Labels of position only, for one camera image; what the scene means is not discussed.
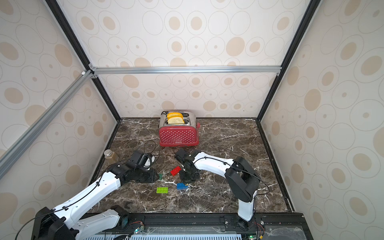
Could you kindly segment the red lego brick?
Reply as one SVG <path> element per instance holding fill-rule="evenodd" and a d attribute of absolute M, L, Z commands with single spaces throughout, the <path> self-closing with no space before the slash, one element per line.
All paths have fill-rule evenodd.
<path fill-rule="evenodd" d="M 174 169 L 172 169 L 170 171 L 170 173 L 171 173 L 172 176 L 176 176 L 181 170 L 182 170 L 182 168 L 180 166 L 177 166 Z"/>

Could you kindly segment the blue lego brick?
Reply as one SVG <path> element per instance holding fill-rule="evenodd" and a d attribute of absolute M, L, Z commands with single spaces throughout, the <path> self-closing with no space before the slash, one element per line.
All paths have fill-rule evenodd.
<path fill-rule="evenodd" d="M 183 183 L 177 183 L 177 190 L 182 191 L 182 190 L 187 190 L 189 188 L 188 185 L 185 185 Z"/>

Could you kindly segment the lime green lego brick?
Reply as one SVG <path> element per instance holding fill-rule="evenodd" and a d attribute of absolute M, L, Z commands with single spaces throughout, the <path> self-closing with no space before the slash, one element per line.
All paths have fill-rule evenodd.
<path fill-rule="evenodd" d="M 156 193 L 157 194 L 167 194 L 169 192 L 168 187 L 157 187 Z"/>

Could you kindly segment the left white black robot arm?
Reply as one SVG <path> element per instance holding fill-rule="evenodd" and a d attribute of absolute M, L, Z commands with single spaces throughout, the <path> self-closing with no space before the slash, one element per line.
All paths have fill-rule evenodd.
<path fill-rule="evenodd" d="M 53 209 L 43 208 L 34 220 L 33 240 L 83 240 L 98 232 L 112 229 L 126 215 L 120 207 L 114 207 L 93 217 L 84 214 L 105 196 L 126 183 L 154 183 L 159 174 L 152 165 L 156 157 L 151 153 L 134 151 L 124 163 L 109 165 L 102 175 L 80 193 Z"/>

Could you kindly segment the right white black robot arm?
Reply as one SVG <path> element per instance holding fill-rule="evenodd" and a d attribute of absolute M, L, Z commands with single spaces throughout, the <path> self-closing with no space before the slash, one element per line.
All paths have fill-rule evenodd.
<path fill-rule="evenodd" d="M 225 178 L 238 199 L 238 216 L 244 221 L 251 221 L 254 215 L 255 197 L 262 180 L 246 159 L 242 157 L 223 159 L 202 151 L 187 152 L 184 149 L 179 149 L 175 153 L 175 159 L 182 165 L 179 175 L 184 184 L 197 181 L 201 171 Z"/>

